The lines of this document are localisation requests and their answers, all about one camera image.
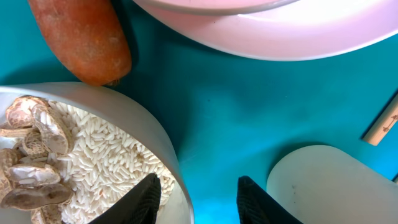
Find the bowl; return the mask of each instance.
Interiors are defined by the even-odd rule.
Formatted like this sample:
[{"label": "bowl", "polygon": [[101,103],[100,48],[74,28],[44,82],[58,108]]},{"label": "bowl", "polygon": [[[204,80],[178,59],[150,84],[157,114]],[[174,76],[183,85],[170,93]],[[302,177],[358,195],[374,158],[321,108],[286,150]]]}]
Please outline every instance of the bowl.
[{"label": "bowl", "polygon": [[[152,151],[175,177],[176,184],[157,224],[194,224],[193,207],[183,183],[173,145],[160,123],[134,100],[105,87],[77,82],[0,86],[0,119],[15,98],[32,95],[80,108],[114,124]],[[30,223],[30,212],[0,209],[2,223]]]},{"label": "bowl", "polygon": [[247,14],[275,9],[298,0],[135,0],[162,9],[206,16]]}]

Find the orange sweet potato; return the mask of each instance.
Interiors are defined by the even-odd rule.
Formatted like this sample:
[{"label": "orange sweet potato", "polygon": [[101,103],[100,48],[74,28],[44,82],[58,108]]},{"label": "orange sweet potato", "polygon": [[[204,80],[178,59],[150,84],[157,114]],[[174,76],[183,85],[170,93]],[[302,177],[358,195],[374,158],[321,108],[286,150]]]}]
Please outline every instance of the orange sweet potato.
[{"label": "orange sweet potato", "polygon": [[28,0],[47,45],[89,85],[119,80],[131,54],[110,0]]}]

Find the plate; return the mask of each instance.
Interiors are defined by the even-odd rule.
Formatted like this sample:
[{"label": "plate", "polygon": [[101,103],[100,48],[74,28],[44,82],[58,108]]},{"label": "plate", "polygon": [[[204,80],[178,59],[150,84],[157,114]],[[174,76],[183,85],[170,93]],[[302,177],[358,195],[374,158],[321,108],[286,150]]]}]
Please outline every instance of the plate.
[{"label": "plate", "polygon": [[199,43],[261,60],[331,57],[398,33],[397,0],[301,0],[234,16],[198,16],[138,4]]},{"label": "plate", "polygon": [[136,0],[171,11],[201,15],[235,15],[275,9],[298,0]]}]

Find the table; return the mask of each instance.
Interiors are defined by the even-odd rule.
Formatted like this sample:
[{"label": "table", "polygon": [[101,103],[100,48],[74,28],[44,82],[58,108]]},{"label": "table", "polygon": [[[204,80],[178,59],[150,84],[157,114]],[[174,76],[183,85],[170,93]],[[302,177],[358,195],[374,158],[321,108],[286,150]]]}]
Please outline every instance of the table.
[{"label": "table", "polygon": [[[266,186],[273,165],[307,145],[340,148],[388,179],[398,128],[362,134],[398,87],[398,36],[337,57],[266,62],[202,46],[123,0],[139,49],[117,91],[146,107],[175,147],[196,223],[239,223],[238,177]],[[0,84],[77,81],[45,44],[26,0],[0,3]]]}]

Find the wooden stick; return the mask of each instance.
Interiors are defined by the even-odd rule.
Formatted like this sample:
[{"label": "wooden stick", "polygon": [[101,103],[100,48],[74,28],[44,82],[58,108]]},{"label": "wooden stick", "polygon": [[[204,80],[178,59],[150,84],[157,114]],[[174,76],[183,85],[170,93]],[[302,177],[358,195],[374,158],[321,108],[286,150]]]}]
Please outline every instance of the wooden stick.
[{"label": "wooden stick", "polygon": [[384,136],[398,121],[398,95],[391,101],[386,110],[380,115],[363,140],[377,146]]}]

